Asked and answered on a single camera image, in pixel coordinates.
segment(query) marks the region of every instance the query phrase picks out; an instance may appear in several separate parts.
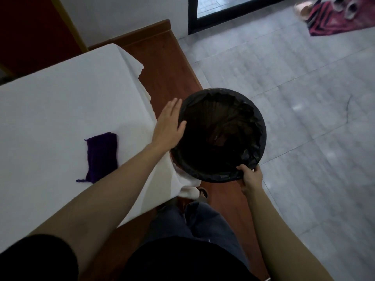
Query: blue jeans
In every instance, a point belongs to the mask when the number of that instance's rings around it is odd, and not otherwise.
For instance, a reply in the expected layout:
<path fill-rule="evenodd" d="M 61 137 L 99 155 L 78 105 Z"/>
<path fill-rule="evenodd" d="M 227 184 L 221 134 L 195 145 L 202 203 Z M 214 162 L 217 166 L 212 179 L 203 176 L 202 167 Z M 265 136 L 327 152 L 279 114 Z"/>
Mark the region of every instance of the blue jeans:
<path fill-rule="evenodd" d="M 231 227 L 224 217 L 207 203 L 198 201 L 189 203 L 185 207 L 185 217 L 175 205 L 163 207 L 151 221 L 141 245 L 171 236 L 217 244 L 249 269 L 249 262 Z"/>

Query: wooden floor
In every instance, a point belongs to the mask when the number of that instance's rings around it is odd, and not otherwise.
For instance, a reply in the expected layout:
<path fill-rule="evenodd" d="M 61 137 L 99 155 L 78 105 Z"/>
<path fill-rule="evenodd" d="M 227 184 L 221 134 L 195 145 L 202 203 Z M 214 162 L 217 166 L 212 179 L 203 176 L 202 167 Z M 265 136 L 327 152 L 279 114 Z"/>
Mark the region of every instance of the wooden floor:
<path fill-rule="evenodd" d="M 157 117 L 169 100 L 175 97 L 185 99 L 201 89 L 171 31 L 122 48 L 144 65 L 139 79 L 151 95 Z M 260 280 L 266 280 L 269 275 L 256 240 L 251 213 L 237 182 L 203 182 L 201 186 L 208 190 L 211 206 L 224 216 L 235 232 L 249 259 L 251 272 Z M 116 229 L 81 280 L 116 280 L 155 212 L 151 210 Z"/>

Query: black trash bag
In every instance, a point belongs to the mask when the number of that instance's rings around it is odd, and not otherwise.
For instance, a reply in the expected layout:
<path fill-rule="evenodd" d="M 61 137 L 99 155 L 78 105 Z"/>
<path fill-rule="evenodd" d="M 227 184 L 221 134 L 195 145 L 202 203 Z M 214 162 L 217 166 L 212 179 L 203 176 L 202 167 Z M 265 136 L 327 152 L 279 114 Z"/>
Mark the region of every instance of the black trash bag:
<path fill-rule="evenodd" d="M 175 163 L 188 174 L 207 182 L 228 182 L 243 177 L 240 164 L 254 169 L 263 156 L 266 130 L 258 108 L 230 89 L 204 89 L 182 103 L 179 123 L 185 133 L 171 150 Z"/>

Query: forearm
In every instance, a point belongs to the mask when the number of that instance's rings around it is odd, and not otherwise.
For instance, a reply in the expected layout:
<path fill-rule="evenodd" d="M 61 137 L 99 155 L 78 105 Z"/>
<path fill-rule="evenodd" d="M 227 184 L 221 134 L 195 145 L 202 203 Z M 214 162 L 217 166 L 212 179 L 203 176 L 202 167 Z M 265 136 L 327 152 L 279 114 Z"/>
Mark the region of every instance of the forearm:
<path fill-rule="evenodd" d="M 280 217 L 263 189 L 247 194 L 259 246 L 274 281 L 333 281 Z"/>
<path fill-rule="evenodd" d="M 165 154 L 147 145 L 120 168 L 90 186 L 31 234 L 58 236 L 75 252 L 82 272 L 128 214 L 157 162 Z"/>

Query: hand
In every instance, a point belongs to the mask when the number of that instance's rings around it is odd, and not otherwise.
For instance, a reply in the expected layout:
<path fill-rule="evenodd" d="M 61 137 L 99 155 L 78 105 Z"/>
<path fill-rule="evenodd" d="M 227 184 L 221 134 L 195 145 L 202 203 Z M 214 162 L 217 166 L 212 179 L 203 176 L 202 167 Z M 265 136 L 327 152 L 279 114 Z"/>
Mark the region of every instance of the hand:
<path fill-rule="evenodd" d="M 240 184 L 242 193 L 245 194 L 246 197 L 255 190 L 263 190 L 263 174 L 259 165 L 256 165 L 254 171 L 244 164 L 239 165 L 237 169 L 243 171 L 243 180 L 238 180 L 237 182 Z"/>
<path fill-rule="evenodd" d="M 182 99 L 169 101 L 157 119 L 151 143 L 164 153 L 174 148 L 184 134 L 186 121 L 178 126 L 181 104 Z"/>

